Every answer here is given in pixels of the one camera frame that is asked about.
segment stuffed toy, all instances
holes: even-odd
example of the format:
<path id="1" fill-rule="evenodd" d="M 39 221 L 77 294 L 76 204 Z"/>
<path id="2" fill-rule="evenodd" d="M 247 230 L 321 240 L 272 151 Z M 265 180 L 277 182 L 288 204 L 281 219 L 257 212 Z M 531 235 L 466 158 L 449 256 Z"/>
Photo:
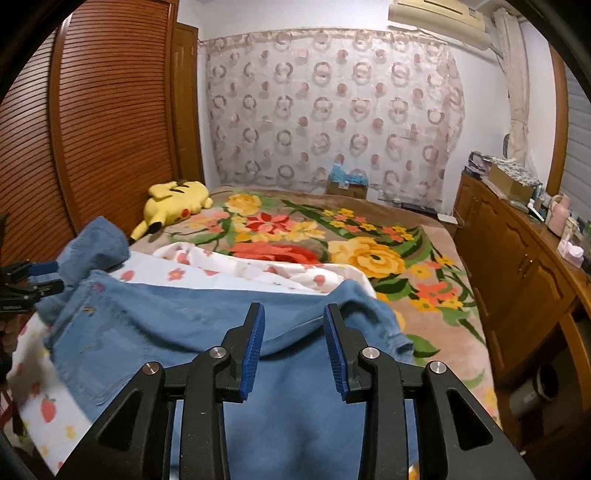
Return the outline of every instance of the stuffed toy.
<path id="1" fill-rule="evenodd" d="M 146 233 L 156 233 L 167 225 L 174 225 L 195 215 L 202 208 L 211 208 L 209 190 L 198 181 L 171 181 L 152 185 L 150 199 L 144 207 L 144 220 L 131 232 L 130 243 Z"/>

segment pink bottle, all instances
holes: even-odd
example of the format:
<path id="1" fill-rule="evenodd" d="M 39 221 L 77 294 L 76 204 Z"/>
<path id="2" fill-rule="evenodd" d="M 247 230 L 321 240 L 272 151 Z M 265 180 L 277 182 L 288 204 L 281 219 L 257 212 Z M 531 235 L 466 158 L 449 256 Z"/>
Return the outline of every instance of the pink bottle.
<path id="1" fill-rule="evenodd" d="M 552 198 L 552 201 L 550 202 L 550 214 L 552 217 L 548 222 L 548 228 L 555 235 L 562 236 L 566 220 L 568 220 L 570 216 L 570 199 L 566 195 L 562 195 L 562 199 L 559 203 L 557 203 L 555 199 L 556 197 Z"/>

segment cardboard box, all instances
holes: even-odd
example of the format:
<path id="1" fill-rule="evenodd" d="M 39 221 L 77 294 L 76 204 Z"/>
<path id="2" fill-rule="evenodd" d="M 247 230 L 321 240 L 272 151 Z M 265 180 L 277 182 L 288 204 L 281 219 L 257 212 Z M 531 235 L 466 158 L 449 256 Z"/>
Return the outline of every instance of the cardboard box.
<path id="1" fill-rule="evenodd" d="M 330 181 L 326 193 L 328 195 L 341 195 L 342 197 L 365 200 L 368 195 L 368 188 L 364 185 L 349 183 L 347 188 L 342 189 L 338 182 Z"/>
<path id="2" fill-rule="evenodd" d="M 534 187 L 528 187 L 513 180 L 497 165 L 492 166 L 491 172 L 488 174 L 488 179 L 494 183 L 501 192 L 507 195 L 509 200 L 517 200 L 527 205 L 534 193 Z"/>

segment black clamp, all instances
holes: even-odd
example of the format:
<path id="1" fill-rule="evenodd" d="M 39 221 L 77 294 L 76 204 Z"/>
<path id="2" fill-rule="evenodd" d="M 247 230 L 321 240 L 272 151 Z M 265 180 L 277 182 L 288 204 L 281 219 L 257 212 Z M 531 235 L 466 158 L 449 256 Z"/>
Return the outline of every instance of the black clamp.
<path id="1" fill-rule="evenodd" d="M 223 402 L 252 391 L 265 329 L 253 303 L 241 327 L 184 365 L 145 364 L 92 424 L 56 480 L 164 480 L 177 400 L 184 399 L 180 479 L 229 480 Z"/>
<path id="2" fill-rule="evenodd" d="M 339 309 L 324 311 L 324 333 L 337 390 L 366 402 L 360 480 L 406 480 L 404 400 L 414 400 L 421 478 L 535 480 L 502 430 L 443 362 L 399 363 L 368 347 Z"/>
<path id="3" fill-rule="evenodd" d="M 0 267 L 0 320 L 9 320 L 18 313 L 30 312 L 43 297 L 64 291 L 61 280 L 51 280 L 34 285 L 23 284 L 31 276 L 57 272 L 57 262 L 33 264 L 20 261 Z M 12 356 L 4 351 L 0 332 L 0 385 L 6 383 L 6 375 L 12 368 Z"/>

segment white sheet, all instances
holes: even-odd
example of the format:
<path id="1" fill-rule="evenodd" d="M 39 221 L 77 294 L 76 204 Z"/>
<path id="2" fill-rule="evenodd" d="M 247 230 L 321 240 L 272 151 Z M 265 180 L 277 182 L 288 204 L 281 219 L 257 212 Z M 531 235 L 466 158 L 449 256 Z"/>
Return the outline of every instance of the white sheet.
<path id="1" fill-rule="evenodd" d="M 326 265 L 328 268 L 324 269 L 320 265 L 309 271 L 310 267 L 306 265 L 232 259 L 187 245 L 173 249 L 169 245 L 167 252 L 158 253 L 174 260 L 131 252 L 130 259 L 111 276 L 131 283 L 161 286 L 319 295 L 326 293 L 328 284 L 331 285 L 329 291 L 332 291 L 344 278 L 355 278 L 368 294 L 375 297 L 367 277 L 350 266 Z M 190 252 L 190 261 L 182 255 L 179 258 L 180 252 Z M 319 275 L 329 277 L 330 281 L 319 281 Z M 47 332 L 47 327 L 35 314 L 21 332 L 8 382 L 31 440 L 50 470 L 57 473 L 87 432 L 90 421 L 59 379 L 43 347 Z"/>

